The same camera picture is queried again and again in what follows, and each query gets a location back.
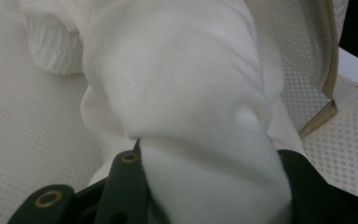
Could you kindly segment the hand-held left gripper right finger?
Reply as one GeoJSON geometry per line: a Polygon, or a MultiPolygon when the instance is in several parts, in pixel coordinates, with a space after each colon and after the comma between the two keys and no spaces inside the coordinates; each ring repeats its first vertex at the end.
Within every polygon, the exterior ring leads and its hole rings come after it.
{"type": "Polygon", "coordinates": [[[358,216],[302,154],[278,151],[289,180],[293,224],[358,224],[358,216]]]}

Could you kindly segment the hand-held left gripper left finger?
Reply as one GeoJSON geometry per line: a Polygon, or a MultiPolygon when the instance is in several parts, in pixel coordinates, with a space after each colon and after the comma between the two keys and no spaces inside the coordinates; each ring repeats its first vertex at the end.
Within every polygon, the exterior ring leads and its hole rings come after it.
{"type": "Polygon", "coordinates": [[[115,156],[93,224],[147,224],[149,188],[140,141],[115,156]]]}

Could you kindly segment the white garment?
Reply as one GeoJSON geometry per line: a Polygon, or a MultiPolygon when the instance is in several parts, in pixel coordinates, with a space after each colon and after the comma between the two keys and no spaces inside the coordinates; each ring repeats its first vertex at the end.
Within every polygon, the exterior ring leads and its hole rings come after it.
{"type": "Polygon", "coordinates": [[[291,224],[278,152],[300,148],[282,103],[273,0],[0,0],[34,63],[81,72],[84,123],[112,159],[141,150],[144,224],[291,224]]]}

